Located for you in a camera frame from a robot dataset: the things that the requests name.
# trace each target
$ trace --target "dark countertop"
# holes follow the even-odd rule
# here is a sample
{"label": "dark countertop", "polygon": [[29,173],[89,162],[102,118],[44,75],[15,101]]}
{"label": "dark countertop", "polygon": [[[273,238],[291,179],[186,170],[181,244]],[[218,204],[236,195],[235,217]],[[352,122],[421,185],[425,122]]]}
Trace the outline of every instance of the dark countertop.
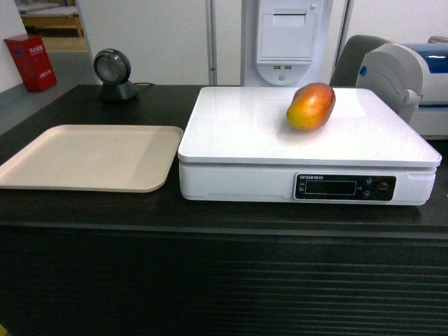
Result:
{"label": "dark countertop", "polygon": [[[200,86],[140,87],[134,101],[106,105],[80,85],[0,136],[0,164],[61,124],[174,125],[185,129]],[[448,141],[429,141],[442,156]],[[147,194],[0,190],[0,226],[262,235],[448,239],[448,164],[423,206],[198,202],[182,197],[176,158],[167,182]]]}

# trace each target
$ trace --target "digital scale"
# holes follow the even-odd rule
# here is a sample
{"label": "digital scale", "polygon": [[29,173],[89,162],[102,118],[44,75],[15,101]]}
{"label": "digital scale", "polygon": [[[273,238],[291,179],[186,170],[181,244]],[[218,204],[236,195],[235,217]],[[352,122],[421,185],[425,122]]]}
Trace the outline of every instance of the digital scale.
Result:
{"label": "digital scale", "polygon": [[336,88],[328,122],[286,121],[297,88],[206,87],[178,148],[189,200],[421,205],[441,155],[373,92]]}

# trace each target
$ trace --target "scale button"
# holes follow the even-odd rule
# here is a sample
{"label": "scale button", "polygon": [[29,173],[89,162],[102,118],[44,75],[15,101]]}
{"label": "scale button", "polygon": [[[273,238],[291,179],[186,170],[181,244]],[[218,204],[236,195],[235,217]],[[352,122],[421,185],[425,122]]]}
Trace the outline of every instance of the scale button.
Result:
{"label": "scale button", "polygon": [[387,194],[387,192],[389,191],[390,187],[389,184],[387,182],[381,182],[377,185],[377,192],[380,195],[385,195]]}

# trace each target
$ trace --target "gray chair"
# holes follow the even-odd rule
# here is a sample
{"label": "gray chair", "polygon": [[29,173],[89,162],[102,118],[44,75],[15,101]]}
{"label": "gray chair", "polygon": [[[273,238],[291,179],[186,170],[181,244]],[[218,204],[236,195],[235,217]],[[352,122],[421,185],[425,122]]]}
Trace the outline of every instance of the gray chair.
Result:
{"label": "gray chair", "polygon": [[390,41],[369,35],[353,35],[346,42],[336,63],[330,86],[354,88],[364,55]]}

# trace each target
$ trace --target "receipt printer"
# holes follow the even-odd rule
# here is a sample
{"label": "receipt printer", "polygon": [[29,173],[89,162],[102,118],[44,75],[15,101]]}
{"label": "receipt printer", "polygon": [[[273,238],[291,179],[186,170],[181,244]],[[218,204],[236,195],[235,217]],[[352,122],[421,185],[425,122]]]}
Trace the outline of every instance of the receipt printer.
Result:
{"label": "receipt printer", "polygon": [[387,43],[364,56],[357,88],[373,91],[422,137],[448,139],[448,43]]}

